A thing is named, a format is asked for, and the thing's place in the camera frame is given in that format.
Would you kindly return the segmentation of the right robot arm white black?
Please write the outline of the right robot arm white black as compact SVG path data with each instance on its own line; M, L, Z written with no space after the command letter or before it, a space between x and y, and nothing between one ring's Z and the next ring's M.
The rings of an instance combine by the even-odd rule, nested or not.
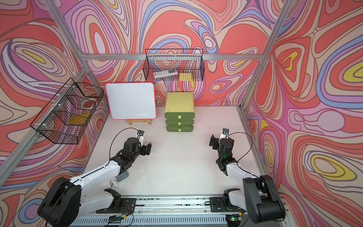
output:
M209 146L217 151L216 164L226 176L239 182L243 189L227 189L222 197L222 204L246 211L250 220L255 223L280 221L286 217L285 206L269 175L257 176L244 170L233 157L234 140L227 134L220 138L211 136Z

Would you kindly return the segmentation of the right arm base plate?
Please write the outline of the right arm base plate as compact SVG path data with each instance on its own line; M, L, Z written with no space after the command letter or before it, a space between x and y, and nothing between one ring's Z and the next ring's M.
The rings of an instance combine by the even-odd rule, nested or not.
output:
M228 199L224 197L210 197L209 201L205 202L206 205L210 206L210 211L212 213L222 213L222 212L241 212L245 213L246 211L242 208L232 205Z

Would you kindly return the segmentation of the green bottom drawer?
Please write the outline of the green bottom drawer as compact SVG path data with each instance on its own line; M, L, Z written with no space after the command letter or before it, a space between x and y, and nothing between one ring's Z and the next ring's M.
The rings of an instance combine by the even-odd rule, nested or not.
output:
M168 132L192 132L193 126L191 126L191 125L187 125L187 126L169 125L166 127L166 130Z

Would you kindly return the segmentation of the green top drawer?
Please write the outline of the green top drawer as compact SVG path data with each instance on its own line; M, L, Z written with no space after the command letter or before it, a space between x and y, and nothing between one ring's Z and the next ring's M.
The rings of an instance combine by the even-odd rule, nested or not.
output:
M195 113L194 112L166 112L164 114L165 118L168 120L190 120L194 119Z

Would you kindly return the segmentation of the yellow green drawer cabinet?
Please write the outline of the yellow green drawer cabinet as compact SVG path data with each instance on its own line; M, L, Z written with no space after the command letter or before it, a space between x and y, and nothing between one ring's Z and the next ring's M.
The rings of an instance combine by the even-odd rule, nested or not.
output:
M165 112L194 112L194 95L192 92L167 93Z

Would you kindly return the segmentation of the green drawer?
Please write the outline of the green drawer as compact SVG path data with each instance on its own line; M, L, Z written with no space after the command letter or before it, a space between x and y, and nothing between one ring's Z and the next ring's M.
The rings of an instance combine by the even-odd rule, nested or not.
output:
M166 130L168 132L192 132L193 126L191 126L191 125L187 125L187 126L169 125L166 127Z
M168 126L193 126L193 119L166 119L166 125Z
M168 120L190 120L194 119L195 113L194 112L166 112L164 114L165 118Z

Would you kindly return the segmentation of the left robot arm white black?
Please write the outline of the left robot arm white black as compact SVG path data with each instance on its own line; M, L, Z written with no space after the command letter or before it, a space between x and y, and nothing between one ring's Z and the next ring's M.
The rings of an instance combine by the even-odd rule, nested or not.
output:
M151 148L151 143L143 144L143 137L131 137L125 141L123 149L100 167L70 179L58 178L41 202L37 210L38 216L53 227L68 227L78 217L109 208L119 196L111 188L106 189L106 195L90 199L85 199L84 196L112 178L117 182L126 179L129 176L128 169L138 156L149 155Z

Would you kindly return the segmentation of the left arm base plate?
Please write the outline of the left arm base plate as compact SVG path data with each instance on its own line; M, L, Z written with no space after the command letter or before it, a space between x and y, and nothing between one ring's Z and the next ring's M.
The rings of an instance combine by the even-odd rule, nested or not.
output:
M97 214L111 214L111 213L128 213L134 212L136 207L136 198L119 198L114 199L108 208L97 210Z

